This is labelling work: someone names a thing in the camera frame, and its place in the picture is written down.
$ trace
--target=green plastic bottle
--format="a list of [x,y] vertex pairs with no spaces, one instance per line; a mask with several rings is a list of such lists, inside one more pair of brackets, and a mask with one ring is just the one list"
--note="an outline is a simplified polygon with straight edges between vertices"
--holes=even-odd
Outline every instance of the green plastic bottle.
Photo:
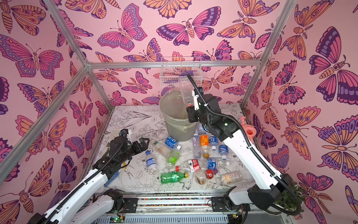
[[162,184],[177,183],[184,178],[188,178],[188,173],[182,173],[182,172],[162,173],[160,175],[160,182]]

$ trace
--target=clear plastic bottle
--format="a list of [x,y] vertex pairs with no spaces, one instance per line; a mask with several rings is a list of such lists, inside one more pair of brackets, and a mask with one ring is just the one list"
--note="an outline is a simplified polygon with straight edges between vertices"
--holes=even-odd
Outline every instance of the clear plastic bottle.
[[209,146],[211,147],[212,151],[216,151],[219,146],[219,140],[216,136],[211,136],[209,138]]
[[219,167],[229,166],[230,162],[224,161],[220,157],[212,157],[212,158],[200,160],[199,165],[200,165],[201,169],[214,170]]
[[209,139],[207,135],[200,136],[200,147],[204,158],[209,158]]
[[156,174],[158,172],[157,164],[155,159],[151,156],[150,151],[145,152],[145,162],[147,164],[148,173],[149,174]]
[[195,159],[200,159],[202,156],[201,148],[200,148],[200,138],[197,133],[194,133],[193,136],[193,157]]
[[237,183],[239,181],[242,181],[243,177],[241,175],[240,172],[235,171],[235,172],[231,172],[231,173],[227,173],[224,175],[221,175],[220,177],[216,178],[216,183],[218,185],[228,185],[228,184],[233,184],[233,183]]
[[223,160],[226,160],[227,155],[229,154],[229,147],[227,147],[224,143],[221,143],[219,146],[219,154]]

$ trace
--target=black cable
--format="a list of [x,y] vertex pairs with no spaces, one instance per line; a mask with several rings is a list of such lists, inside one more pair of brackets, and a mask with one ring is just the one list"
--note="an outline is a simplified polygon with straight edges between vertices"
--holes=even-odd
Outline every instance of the black cable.
[[245,130],[243,129],[243,127],[241,126],[241,124],[234,118],[232,118],[231,116],[228,116],[226,114],[221,114],[221,113],[215,113],[213,112],[210,107],[208,107],[208,103],[205,101],[205,99],[203,98],[203,96],[200,94],[200,91],[197,87],[197,85],[195,84],[194,80],[192,79],[192,77],[187,74],[188,79],[190,80],[190,82],[192,83],[192,85],[194,86],[195,90],[197,91],[197,93],[199,94],[199,97],[202,99],[202,101],[204,102],[204,106],[207,107],[208,111],[212,114],[218,115],[218,116],[223,116],[226,118],[229,118],[230,120],[232,120],[233,122],[236,123],[237,127],[240,129],[240,131],[242,132],[244,139],[246,141],[246,144],[248,145],[248,149],[251,150],[251,152],[255,155],[255,157],[261,162],[261,164],[266,168],[266,170],[270,173],[271,176],[273,176],[284,188],[286,191],[288,191],[291,196],[294,198],[295,202],[296,202],[296,210],[291,212],[288,210],[284,210],[276,205],[271,205],[273,208],[276,208],[277,210],[287,214],[287,215],[298,215],[301,213],[301,203],[298,200],[296,194],[291,190],[291,188],[283,181],[281,180],[281,178],[279,178],[278,176],[276,176],[275,172],[271,170],[271,168],[266,164],[265,161],[263,161],[263,159],[258,155],[258,153],[255,151],[255,149],[251,146],[251,141],[248,139]]

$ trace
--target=plastic bag liner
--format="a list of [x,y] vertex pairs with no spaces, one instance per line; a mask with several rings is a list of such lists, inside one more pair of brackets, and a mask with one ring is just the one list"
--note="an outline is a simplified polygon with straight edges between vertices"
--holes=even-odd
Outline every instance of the plastic bag liner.
[[179,88],[172,88],[159,101],[168,134],[178,141],[187,141],[195,133],[196,122],[189,123],[187,106]]

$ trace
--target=pink wall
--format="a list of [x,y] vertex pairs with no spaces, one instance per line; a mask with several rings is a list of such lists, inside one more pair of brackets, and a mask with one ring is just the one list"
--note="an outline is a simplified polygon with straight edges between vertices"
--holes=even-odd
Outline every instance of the pink wall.
[[[302,11],[306,7],[311,9],[315,2],[299,0],[297,3],[298,10]],[[358,219],[358,203],[352,195],[358,197],[358,66],[355,63],[358,48],[351,44],[358,33],[351,25],[357,21],[358,14],[353,13],[356,6],[355,1],[344,4],[335,1],[326,11],[316,13],[319,15],[316,20],[300,24],[295,21],[293,10],[282,35],[281,49],[272,54],[280,66],[269,76],[262,74],[262,83],[257,89],[258,106],[249,101],[246,107],[251,111],[248,116],[251,124],[258,126],[259,120],[258,131],[263,127],[262,137],[259,132],[256,137],[262,154],[309,192],[303,218],[297,223],[353,223]],[[295,27],[306,30],[296,34]],[[291,51],[285,46],[287,39],[287,42],[298,41],[288,44],[293,48]],[[318,56],[314,55],[321,56],[327,66],[319,63]],[[334,75],[320,78],[326,69],[341,61],[350,66],[333,67]],[[311,65],[318,63],[322,70],[317,71],[319,66],[311,70]],[[281,96],[287,90],[286,101],[286,97]],[[331,91],[332,95],[325,97],[323,90]],[[265,108],[267,103],[272,103],[269,109]],[[266,112],[270,119],[267,124]]]

